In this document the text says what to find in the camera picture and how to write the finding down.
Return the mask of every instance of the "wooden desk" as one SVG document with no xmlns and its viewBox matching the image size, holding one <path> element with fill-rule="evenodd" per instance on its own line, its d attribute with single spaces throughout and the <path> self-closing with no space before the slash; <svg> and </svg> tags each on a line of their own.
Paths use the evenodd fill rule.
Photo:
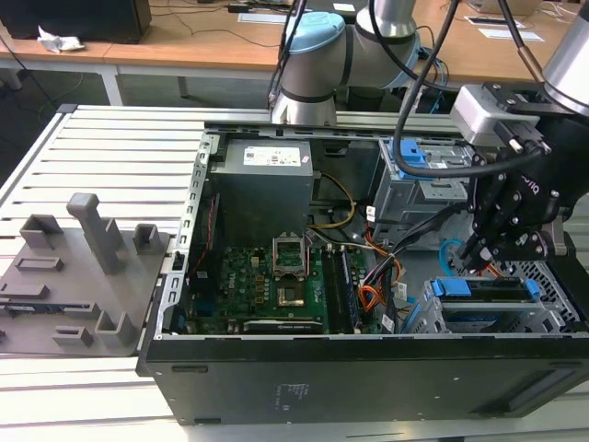
<svg viewBox="0 0 589 442">
<path fill-rule="evenodd" d="M 167 0 L 151 2 L 153 6 L 167 4 Z M 85 42 L 87 48 L 83 51 L 55 54 L 45 51 L 37 41 L 8 39 L 7 42 L 29 69 L 94 72 L 102 75 L 112 105 L 123 104 L 119 84 L 121 74 L 176 76 L 183 97 L 188 95 L 187 76 L 270 78 L 277 59 L 282 25 L 238 22 L 237 14 L 229 14 L 220 7 L 228 2 L 195 9 L 185 8 L 187 4 L 178 0 L 172 0 L 171 3 L 184 7 L 152 7 L 152 26 L 138 45 Z M 447 3 L 448 0 L 417 0 L 414 16 L 418 26 L 430 26 L 437 36 L 445 18 Z M 578 10 L 579 7 L 567 5 L 567 8 Z M 439 55 L 450 68 L 452 83 L 531 79 L 511 40 L 488 39 L 479 32 L 479 27 L 463 21 L 466 15 L 477 14 L 463 4 L 458 8 Z M 545 40 L 527 43 L 540 63 L 545 64 L 569 25 L 540 13 L 517 18 Z M 427 30 L 421 29 L 420 33 L 423 44 L 431 45 Z M 5 48 L 0 48 L 2 67 L 19 68 Z"/>
<path fill-rule="evenodd" d="M 417 26 L 427 25 L 437 34 L 444 22 L 448 0 L 418 0 L 413 16 Z M 579 5 L 566 5 L 570 11 L 578 11 Z M 461 4 L 456 12 L 452 28 L 445 39 L 438 55 L 450 69 L 453 83 L 478 83 L 481 81 L 522 81 L 531 80 L 529 74 L 517 55 L 512 40 L 497 40 L 485 37 L 480 26 L 474 26 L 464 20 L 464 16 L 484 16 L 478 14 L 466 4 Z M 544 66 L 559 46 L 570 25 L 559 22 L 546 14 L 536 12 L 530 17 L 515 17 L 529 30 L 544 39 L 526 41 L 525 44 Z M 432 39 L 427 29 L 420 29 L 422 44 L 432 46 Z"/>
<path fill-rule="evenodd" d="M 164 6 L 167 0 L 150 3 Z M 206 8 L 152 7 L 151 28 L 141 44 L 113 44 L 104 60 L 109 64 L 273 70 L 283 25 L 242 23 L 237 21 L 237 14 L 229 14 L 219 5 L 226 2 L 213 4 L 210 10 L 214 12 Z M 178 14 L 166 15 L 170 11 Z M 182 14 L 187 11 L 199 13 Z"/>
</svg>

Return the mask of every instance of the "computer case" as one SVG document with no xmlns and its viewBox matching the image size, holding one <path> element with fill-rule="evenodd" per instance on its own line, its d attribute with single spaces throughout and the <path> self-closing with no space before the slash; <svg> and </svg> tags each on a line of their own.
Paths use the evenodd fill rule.
<svg viewBox="0 0 589 442">
<path fill-rule="evenodd" d="M 2 0 L 0 19 L 13 39 L 35 39 L 41 26 L 82 42 L 138 43 L 151 11 L 148 0 Z"/>
<path fill-rule="evenodd" d="M 387 136 L 246 126 L 212 127 L 202 136 L 174 249 L 177 259 L 159 287 L 138 366 L 138 373 L 155 378 L 181 425 L 521 417 L 589 379 L 589 335 L 582 325 L 589 314 L 589 276 L 568 236 L 567 256 L 540 264 L 508 263 L 554 299 L 560 296 L 557 292 L 563 294 L 562 301 L 554 304 L 570 306 L 579 318 L 563 332 L 292 336 L 170 332 L 178 316 L 173 314 L 184 315 L 191 308 L 183 281 L 191 267 L 195 214 L 206 213 L 199 201 L 207 164 L 210 158 L 222 164 L 219 157 L 227 137 L 243 137 L 250 143 L 258 143 L 260 137 L 272 145 L 305 140 L 313 150 L 318 139 L 323 144 L 338 139 L 378 143 Z M 421 140 L 427 136 L 419 134 Z M 344 180 L 350 175 L 337 177 Z M 410 250 L 403 261 L 408 269 L 404 281 L 411 291 L 433 273 L 437 251 Z"/>
</svg>

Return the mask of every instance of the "blue latch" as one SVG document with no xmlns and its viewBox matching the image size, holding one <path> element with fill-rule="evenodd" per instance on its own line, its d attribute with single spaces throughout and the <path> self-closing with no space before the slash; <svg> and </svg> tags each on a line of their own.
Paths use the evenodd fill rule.
<svg viewBox="0 0 589 442">
<path fill-rule="evenodd" d="M 541 292 L 540 287 L 538 286 L 536 281 L 534 281 L 533 279 L 526 279 L 525 286 L 527 287 L 527 290 L 530 292 L 530 296 L 532 297 L 532 299 L 538 301 L 540 299 Z"/>
<path fill-rule="evenodd" d="M 392 140 L 388 144 L 388 154 L 393 159 L 393 142 Z M 402 140 L 401 141 L 401 155 L 403 159 L 414 168 L 429 169 L 430 166 L 427 163 L 427 154 L 421 150 L 415 140 Z M 417 177 L 410 175 L 400 170 L 398 172 L 399 177 L 402 180 L 433 180 L 433 178 Z"/>
<path fill-rule="evenodd" d="M 437 297 L 470 297 L 468 282 L 460 278 L 436 279 L 432 281 L 433 294 Z"/>
</svg>

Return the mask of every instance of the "black computer case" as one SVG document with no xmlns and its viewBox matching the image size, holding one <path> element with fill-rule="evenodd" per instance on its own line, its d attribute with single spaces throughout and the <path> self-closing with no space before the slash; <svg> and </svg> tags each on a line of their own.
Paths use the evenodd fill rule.
<svg viewBox="0 0 589 442">
<path fill-rule="evenodd" d="M 151 21 L 148 0 L 0 0 L 13 39 L 34 39 L 38 26 L 81 41 L 138 43 Z"/>
</svg>

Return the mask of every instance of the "yellow wire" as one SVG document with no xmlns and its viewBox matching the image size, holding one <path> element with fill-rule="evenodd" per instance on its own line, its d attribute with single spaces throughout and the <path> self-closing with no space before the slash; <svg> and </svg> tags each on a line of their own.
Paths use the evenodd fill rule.
<svg viewBox="0 0 589 442">
<path fill-rule="evenodd" d="M 350 200 L 350 213 L 348 214 L 348 216 L 346 217 L 346 219 L 344 219 L 343 221 L 340 221 L 338 223 L 333 223 L 333 224 L 311 224 L 311 225 L 309 225 L 309 227 L 313 227 L 313 228 L 338 228 L 338 227 L 341 227 L 341 226 L 345 226 L 350 221 L 352 221 L 352 218 L 353 218 L 354 214 L 356 213 L 356 202 L 353 200 L 353 198 L 350 195 L 350 193 L 346 190 L 345 187 L 343 187 L 343 185 L 339 181 L 337 181 L 335 178 L 333 178 L 328 173 L 321 173 L 321 175 L 325 175 L 330 180 L 333 180 L 333 182 L 335 182 L 337 184 L 337 186 L 346 194 L 346 196 L 348 197 L 348 200 Z"/>
</svg>

